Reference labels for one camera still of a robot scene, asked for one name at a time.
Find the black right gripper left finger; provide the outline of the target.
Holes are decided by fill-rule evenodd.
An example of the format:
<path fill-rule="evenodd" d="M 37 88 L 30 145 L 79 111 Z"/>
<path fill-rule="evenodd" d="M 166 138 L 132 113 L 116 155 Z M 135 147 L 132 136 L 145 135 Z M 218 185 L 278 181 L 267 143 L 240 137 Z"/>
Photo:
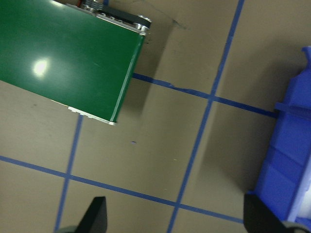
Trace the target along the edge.
<path fill-rule="evenodd" d="M 82 220 L 77 226 L 76 233 L 105 233 L 107 231 L 106 198 L 95 197 Z"/>

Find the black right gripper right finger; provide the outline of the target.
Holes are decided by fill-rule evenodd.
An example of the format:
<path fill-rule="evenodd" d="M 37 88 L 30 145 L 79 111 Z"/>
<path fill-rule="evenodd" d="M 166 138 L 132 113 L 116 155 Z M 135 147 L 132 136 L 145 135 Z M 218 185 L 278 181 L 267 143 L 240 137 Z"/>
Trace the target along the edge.
<path fill-rule="evenodd" d="M 243 225 L 248 233 L 285 233 L 286 227 L 255 194 L 245 194 Z"/>

